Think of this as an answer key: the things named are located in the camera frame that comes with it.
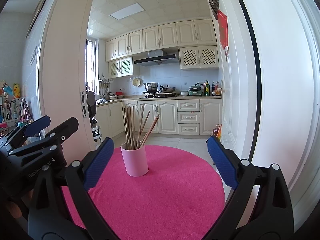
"ceiling light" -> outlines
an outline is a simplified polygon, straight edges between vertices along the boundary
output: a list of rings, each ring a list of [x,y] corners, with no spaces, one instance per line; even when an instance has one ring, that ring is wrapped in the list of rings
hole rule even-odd
[[[145,11],[145,10],[141,7],[141,5],[138,3],[135,3],[119,11],[116,11],[113,14],[110,14],[110,16],[113,17],[114,19],[121,20],[125,17],[128,17],[132,14],[142,12],[142,11]]]

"countertop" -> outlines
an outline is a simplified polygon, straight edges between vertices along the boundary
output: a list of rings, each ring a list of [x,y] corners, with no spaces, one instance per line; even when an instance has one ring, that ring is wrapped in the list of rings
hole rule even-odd
[[[112,101],[108,101],[105,103],[97,104],[97,106],[105,106],[105,105],[110,105],[113,103],[117,102],[122,102],[122,101],[152,101],[152,100],[193,100],[193,99],[221,99],[222,96],[186,96],[183,97],[181,95],[174,97],[174,98],[141,98],[143,95],[140,96],[128,96],[126,98],[117,98]]]

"gas stove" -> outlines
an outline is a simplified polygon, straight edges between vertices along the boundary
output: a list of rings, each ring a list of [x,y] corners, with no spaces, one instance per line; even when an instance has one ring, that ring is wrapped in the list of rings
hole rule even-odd
[[[156,92],[143,92],[144,97],[143,98],[174,98],[177,97],[178,95],[176,93],[160,93],[160,91]]]

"lattice cabinet door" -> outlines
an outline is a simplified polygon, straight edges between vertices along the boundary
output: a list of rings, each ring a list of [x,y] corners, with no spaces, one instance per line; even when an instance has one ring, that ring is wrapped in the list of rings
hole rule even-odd
[[[119,60],[109,62],[109,77],[120,77]]]
[[[123,58],[120,61],[120,76],[133,75],[132,57]]]
[[[219,67],[217,46],[199,47],[200,68]]]
[[[200,68],[198,47],[180,48],[181,69]]]

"red paper poster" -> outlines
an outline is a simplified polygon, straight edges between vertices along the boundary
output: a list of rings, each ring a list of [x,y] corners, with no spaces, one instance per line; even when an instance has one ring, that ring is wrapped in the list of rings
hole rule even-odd
[[[227,16],[220,10],[218,10],[218,23],[219,23],[219,33],[220,33],[220,43],[226,54],[229,52],[229,43],[228,43],[228,20]]]

